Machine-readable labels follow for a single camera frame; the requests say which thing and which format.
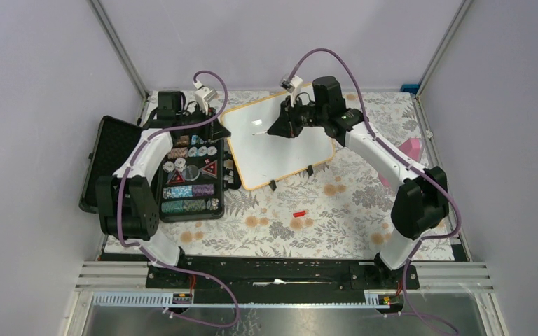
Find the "yellow framed whiteboard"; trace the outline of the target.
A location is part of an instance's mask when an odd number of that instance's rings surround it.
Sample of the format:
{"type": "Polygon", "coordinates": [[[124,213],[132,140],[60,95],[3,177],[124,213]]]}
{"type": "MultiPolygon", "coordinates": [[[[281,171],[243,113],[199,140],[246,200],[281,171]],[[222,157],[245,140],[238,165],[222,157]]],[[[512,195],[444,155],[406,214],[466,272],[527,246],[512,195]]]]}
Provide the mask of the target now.
{"type": "Polygon", "coordinates": [[[231,132],[228,146],[245,190],[285,179],[305,171],[308,165],[328,162],[336,153],[333,140],[319,127],[305,128],[293,139],[252,135],[268,130],[279,115],[281,102],[288,96],[285,91],[272,94],[225,111],[219,117],[231,132]]]}

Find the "red marker cap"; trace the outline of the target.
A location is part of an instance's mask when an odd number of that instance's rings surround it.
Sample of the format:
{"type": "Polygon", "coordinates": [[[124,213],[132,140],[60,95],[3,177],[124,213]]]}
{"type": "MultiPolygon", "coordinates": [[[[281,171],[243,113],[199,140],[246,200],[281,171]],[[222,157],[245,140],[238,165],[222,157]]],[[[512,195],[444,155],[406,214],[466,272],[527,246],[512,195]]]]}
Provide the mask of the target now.
{"type": "Polygon", "coordinates": [[[305,215],[306,215],[306,211],[298,211],[298,212],[293,213],[294,218],[300,218],[300,217],[303,217],[305,215]]]}

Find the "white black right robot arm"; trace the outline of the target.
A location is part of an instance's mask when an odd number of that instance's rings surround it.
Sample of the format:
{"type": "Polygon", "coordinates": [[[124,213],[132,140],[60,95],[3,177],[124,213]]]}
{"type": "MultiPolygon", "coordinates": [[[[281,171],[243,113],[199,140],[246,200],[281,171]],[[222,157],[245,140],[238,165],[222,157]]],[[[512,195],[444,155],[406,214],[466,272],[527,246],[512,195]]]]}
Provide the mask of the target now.
{"type": "Polygon", "coordinates": [[[401,280],[401,269],[420,238],[448,214],[447,176],[440,167],[426,168],[383,137],[368,121],[364,108],[347,106],[340,83],[333,76],[312,82],[313,97],[300,100],[302,80],[298,76],[280,83],[289,96],[280,104],[268,134],[296,138],[306,127],[321,127],[324,133],[359,155],[395,189],[391,212],[394,230],[377,254],[375,282],[391,288],[401,280]]]}

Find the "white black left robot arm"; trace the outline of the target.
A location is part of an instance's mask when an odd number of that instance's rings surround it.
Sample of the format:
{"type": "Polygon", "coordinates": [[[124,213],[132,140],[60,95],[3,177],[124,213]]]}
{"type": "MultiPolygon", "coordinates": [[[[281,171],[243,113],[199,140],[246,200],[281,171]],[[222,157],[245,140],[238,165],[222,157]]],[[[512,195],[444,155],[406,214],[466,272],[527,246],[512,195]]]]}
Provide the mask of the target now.
{"type": "Polygon", "coordinates": [[[224,213],[223,140],[230,132],[209,103],[210,87],[160,91],[126,161],[95,182],[103,233],[138,248],[174,288],[185,285],[189,269],[182,248],[158,232],[160,222],[217,219],[224,213]]]}

